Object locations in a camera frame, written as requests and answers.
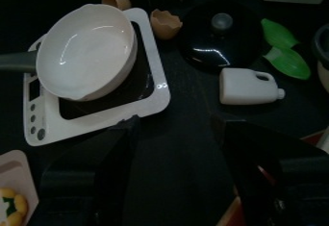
egg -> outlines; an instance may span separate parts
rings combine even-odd
[[[149,26],[153,35],[163,40],[171,39],[179,32],[181,22],[168,11],[155,9],[149,14]]]
[[[131,8],[129,0],[101,0],[101,4],[113,6],[121,11]]]

black surface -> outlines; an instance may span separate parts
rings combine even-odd
[[[180,18],[193,0],[169,9]],[[123,214],[124,225],[215,225],[232,198],[231,179],[209,127],[209,115],[223,112],[275,129],[295,138],[322,130],[329,123],[329,94],[315,75],[311,38],[329,21],[327,4],[300,5],[262,0],[234,0],[291,31],[302,41],[312,75],[298,81],[279,74],[263,60],[250,68],[267,71],[286,96],[272,104],[221,106],[216,74],[189,66],[177,50],[177,41],[157,41],[159,55],[171,91],[171,103],[159,114],[141,119],[141,133],[132,162]],[[0,52],[25,51],[56,20],[85,3],[100,0],[0,0]],[[21,74],[0,72],[0,153],[26,153],[36,187],[48,163],[66,146],[85,137],[30,147],[22,136]]]

